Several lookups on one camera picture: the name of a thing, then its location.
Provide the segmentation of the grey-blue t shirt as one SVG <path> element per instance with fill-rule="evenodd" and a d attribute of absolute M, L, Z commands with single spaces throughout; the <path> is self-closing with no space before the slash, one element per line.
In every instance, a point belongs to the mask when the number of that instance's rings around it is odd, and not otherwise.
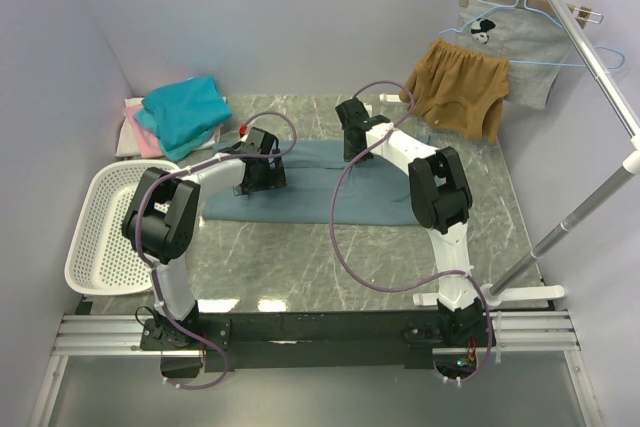
<path fill-rule="evenodd" d="M 336 186 L 334 222 L 343 225 L 413 226 L 418 223 L 406 174 L 376 156 L 357 164 L 345 179 L 340 140 L 299 140 L 283 158 L 287 185 L 236 196 L 225 190 L 204 206 L 206 220 L 326 224 Z"/>

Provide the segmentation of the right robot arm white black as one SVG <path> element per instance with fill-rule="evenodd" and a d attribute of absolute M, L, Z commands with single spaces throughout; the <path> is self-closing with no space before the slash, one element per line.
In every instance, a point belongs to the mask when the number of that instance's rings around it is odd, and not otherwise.
<path fill-rule="evenodd" d="M 372 116 L 358 98 L 335 107 L 343 132 L 346 162 L 334 188 L 329 207 L 329 235 L 334 252 L 347 273 L 361 285 L 378 292 L 399 293 L 433 280 L 438 292 L 418 296 L 418 306 L 437 307 L 438 331 L 444 342 L 460 346 L 475 335 L 483 321 L 484 306 L 470 278 L 467 242 L 472 194 L 457 151 L 437 149 L 396 128 L 383 115 Z M 334 211 L 339 189 L 356 163 L 378 156 L 406 175 L 410 205 L 419 225 L 427 229 L 437 273 L 403 288 L 383 288 L 358 277 L 342 256 L 334 232 Z"/>

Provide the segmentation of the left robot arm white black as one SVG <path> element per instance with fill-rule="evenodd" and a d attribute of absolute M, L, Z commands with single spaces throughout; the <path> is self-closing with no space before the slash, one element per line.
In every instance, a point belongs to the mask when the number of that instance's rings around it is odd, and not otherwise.
<path fill-rule="evenodd" d="M 285 186 L 279 140 L 256 127 L 188 169 L 150 167 L 143 172 L 122 222 L 122 235 L 151 269 L 154 310 L 170 318 L 164 336 L 173 346 L 189 348 L 200 335 L 185 255 L 204 204 L 225 191 L 242 196 Z"/>

